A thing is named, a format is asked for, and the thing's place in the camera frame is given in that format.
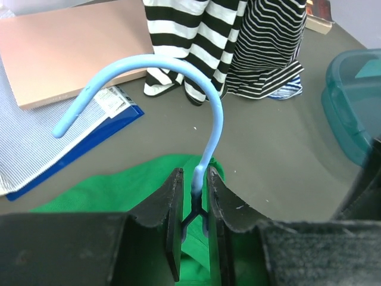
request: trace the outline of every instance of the beige board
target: beige board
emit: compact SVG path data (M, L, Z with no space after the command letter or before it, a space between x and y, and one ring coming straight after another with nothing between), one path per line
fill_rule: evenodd
M152 54L141 0L118 0L0 20L0 55L17 104L75 97L105 66ZM107 86L145 76L134 70Z

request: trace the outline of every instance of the black object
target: black object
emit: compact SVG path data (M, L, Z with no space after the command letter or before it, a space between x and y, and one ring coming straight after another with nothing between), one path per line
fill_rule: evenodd
M212 286L381 285L380 140L328 222L270 220L214 168L207 189ZM0 216L0 285L174 285L182 217L181 169L127 213Z
M0 216L0 285L174 285L183 171L127 213Z

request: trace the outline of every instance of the black and white striped fabric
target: black and white striped fabric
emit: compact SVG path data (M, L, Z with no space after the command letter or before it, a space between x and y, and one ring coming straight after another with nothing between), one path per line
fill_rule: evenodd
M188 61L200 69L222 97L241 28L247 0L143 0L155 54ZM144 93L161 95L185 82L195 105L205 94L189 79L173 71L147 70Z
M226 79L242 97L285 99L300 94L299 53L306 0L249 0Z

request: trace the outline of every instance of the table surface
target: table surface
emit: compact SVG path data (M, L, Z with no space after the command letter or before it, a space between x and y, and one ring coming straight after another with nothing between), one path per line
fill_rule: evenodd
M275 101L223 99L225 124L215 157L227 186L272 219L326 220L359 167L341 151L320 103L328 64L341 52L363 48L334 26L328 35L305 31L300 62L304 92ZM145 115L15 202L0 198L0 213L48 202L92 175L119 172L172 153L200 154L212 116L209 103L193 106L183 88L158 98L143 94L143 79L122 87Z

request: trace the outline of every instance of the gray patterned fabric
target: gray patterned fabric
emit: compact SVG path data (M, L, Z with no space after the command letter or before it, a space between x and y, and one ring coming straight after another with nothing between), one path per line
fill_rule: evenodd
M51 131L72 102L19 109L0 58L0 195L18 191L49 169L108 117L93 100L67 134L55 139Z

